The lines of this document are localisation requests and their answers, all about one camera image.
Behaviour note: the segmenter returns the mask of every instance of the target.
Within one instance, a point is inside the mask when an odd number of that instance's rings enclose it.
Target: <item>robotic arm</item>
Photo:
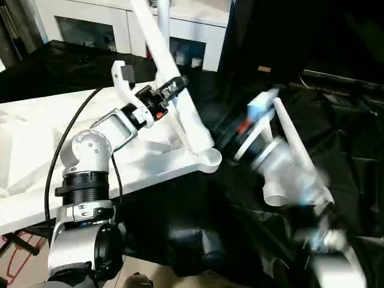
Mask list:
[[[63,147],[63,182],[55,190],[63,206],[57,211],[49,251],[49,281],[100,282],[117,275],[122,267],[122,237],[109,200],[109,159],[141,128],[161,119],[168,102],[187,83],[179,76],[157,90],[144,87],[135,94],[134,103],[112,110]]]

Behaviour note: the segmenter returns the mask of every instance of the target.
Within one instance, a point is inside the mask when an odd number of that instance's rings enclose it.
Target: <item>white cabinet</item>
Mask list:
[[[145,38],[130,0],[34,1],[48,40],[147,57]],[[172,1],[170,49],[176,63],[189,66],[197,63],[204,70],[217,71],[230,3],[230,0]],[[151,13],[157,18],[157,9],[152,8]]]
[[[48,40],[131,53],[127,12],[69,0],[35,0]]]
[[[141,28],[137,22],[136,16],[133,12],[128,11],[127,18],[128,27],[130,30],[131,52],[132,54],[146,57],[147,49],[145,38],[141,32]],[[201,43],[203,47],[203,55],[201,56],[203,58],[202,68],[204,70],[217,71],[226,33],[225,27],[179,19],[170,19],[169,26],[171,43],[172,40],[180,40],[181,42],[183,42],[183,40],[189,40],[192,42]]]

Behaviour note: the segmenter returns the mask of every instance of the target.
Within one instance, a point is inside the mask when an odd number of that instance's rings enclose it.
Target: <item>black fabric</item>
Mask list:
[[[150,59],[51,41],[0,77],[0,103],[113,86],[111,68],[123,60],[134,69],[137,82],[154,80]]]
[[[112,86],[110,68],[116,59],[133,65],[138,82],[154,78],[151,60],[55,41],[0,74],[2,102]],[[216,73],[182,73],[215,138],[229,132],[231,123],[244,117],[248,101],[268,89],[256,79],[223,89]],[[336,208],[351,234],[381,238],[383,101],[359,93],[341,97],[287,87],[280,97],[314,162],[328,174]],[[272,129],[283,133],[277,120]],[[253,287],[302,285],[295,281],[302,279],[302,270],[295,265],[298,255],[289,241],[295,222],[302,219],[289,209],[268,207],[262,186],[263,179],[247,165],[234,164],[224,154],[213,174],[194,172],[130,193],[122,211],[124,253],[171,265],[180,276],[211,269]],[[354,246],[368,286],[381,287],[382,247],[365,239],[356,239]],[[271,263],[277,279],[265,273],[265,262]]]

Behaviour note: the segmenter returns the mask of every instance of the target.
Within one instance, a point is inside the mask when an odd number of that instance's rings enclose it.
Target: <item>metal pole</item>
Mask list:
[[[169,7],[170,0],[157,0],[157,25],[169,49]]]

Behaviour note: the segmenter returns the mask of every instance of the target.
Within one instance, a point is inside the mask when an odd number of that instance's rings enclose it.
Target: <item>cabinet door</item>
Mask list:
[[[132,11],[127,12],[132,54],[146,57],[144,35]],[[226,29],[178,19],[170,19],[170,37],[204,44],[203,69],[217,71]]]
[[[130,53],[125,10],[69,0],[35,0],[49,40]]]

